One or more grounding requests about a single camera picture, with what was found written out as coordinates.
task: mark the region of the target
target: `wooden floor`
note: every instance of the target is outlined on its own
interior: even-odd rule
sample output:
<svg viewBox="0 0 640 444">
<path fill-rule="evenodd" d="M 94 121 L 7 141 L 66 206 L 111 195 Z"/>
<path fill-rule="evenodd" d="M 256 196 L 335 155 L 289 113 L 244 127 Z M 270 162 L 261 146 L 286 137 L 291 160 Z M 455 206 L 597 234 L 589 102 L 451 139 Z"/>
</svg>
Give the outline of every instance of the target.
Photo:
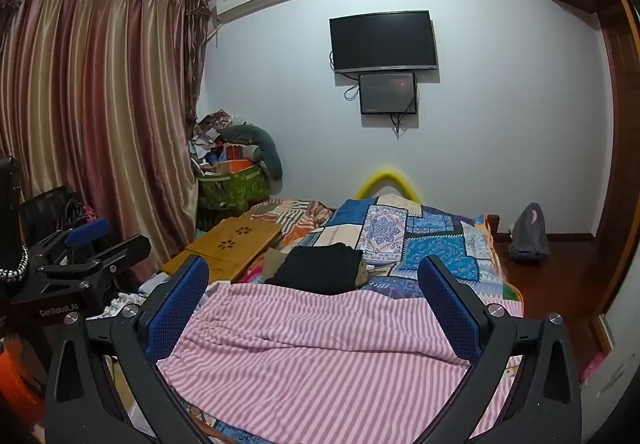
<svg viewBox="0 0 640 444">
<path fill-rule="evenodd" d="M 562 315 L 582 375 L 598 351 L 588 320 L 608 283 L 598 272 L 593 245 L 551 242 L 551 256 L 541 264 L 510 261 L 508 243 L 495 246 L 508 281 L 524 296 L 525 316 L 542 318 L 551 311 Z"/>
</svg>

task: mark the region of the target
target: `wall-mounted tv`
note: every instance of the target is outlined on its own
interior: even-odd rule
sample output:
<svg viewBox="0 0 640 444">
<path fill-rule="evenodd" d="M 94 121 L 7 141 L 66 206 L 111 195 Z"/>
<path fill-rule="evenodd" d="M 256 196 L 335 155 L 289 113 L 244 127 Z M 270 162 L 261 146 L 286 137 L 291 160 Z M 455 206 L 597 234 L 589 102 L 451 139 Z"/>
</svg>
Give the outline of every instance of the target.
<svg viewBox="0 0 640 444">
<path fill-rule="evenodd" d="M 329 28 L 335 72 L 438 66 L 428 11 L 331 18 Z"/>
</svg>

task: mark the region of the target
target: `blue handle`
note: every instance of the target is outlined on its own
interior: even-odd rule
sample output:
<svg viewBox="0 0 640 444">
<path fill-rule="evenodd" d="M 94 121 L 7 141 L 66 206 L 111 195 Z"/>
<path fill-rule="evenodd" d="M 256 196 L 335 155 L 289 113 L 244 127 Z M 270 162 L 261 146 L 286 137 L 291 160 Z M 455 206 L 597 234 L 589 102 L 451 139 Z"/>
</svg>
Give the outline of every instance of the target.
<svg viewBox="0 0 640 444">
<path fill-rule="evenodd" d="M 69 231 L 65 238 L 65 246 L 69 249 L 84 246 L 95 239 L 105 236 L 109 232 L 109 228 L 109 221 L 104 217 L 100 217 L 93 222 Z"/>
</svg>

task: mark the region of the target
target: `small monitor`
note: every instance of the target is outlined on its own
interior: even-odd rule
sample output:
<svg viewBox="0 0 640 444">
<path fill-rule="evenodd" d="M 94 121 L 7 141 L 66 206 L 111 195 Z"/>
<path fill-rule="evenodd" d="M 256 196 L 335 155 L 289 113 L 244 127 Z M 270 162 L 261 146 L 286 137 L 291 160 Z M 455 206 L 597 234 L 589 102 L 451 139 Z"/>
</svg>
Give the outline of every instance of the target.
<svg viewBox="0 0 640 444">
<path fill-rule="evenodd" d="M 361 73 L 361 114 L 415 114 L 415 74 L 404 72 Z"/>
</svg>

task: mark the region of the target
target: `bedspread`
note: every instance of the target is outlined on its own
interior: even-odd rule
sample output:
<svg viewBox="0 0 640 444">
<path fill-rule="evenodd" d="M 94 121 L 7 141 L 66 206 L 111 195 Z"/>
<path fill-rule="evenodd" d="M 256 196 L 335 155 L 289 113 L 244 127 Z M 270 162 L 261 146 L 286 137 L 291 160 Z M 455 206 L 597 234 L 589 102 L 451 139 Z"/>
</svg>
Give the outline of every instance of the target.
<svg viewBox="0 0 640 444">
<path fill-rule="evenodd" d="M 501 302 L 522 315 L 520 302 Z M 428 303 L 220 283 L 158 366 L 189 403 L 279 444 L 412 442 L 468 363 Z M 505 373 L 476 433 L 513 382 Z"/>
<path fill-rule="evenodd" d="M 484 302 L 520 299 L 504 283 L 482 216 L 469 219 L 393 194 L 347 200 L 300 244 L 338 242 L 363 250 L 371 277 L 365 289 L 387 296 L 421 296 L 416 282 L 418 264 L 428 255 L 437 255 Z"/>
</svg>

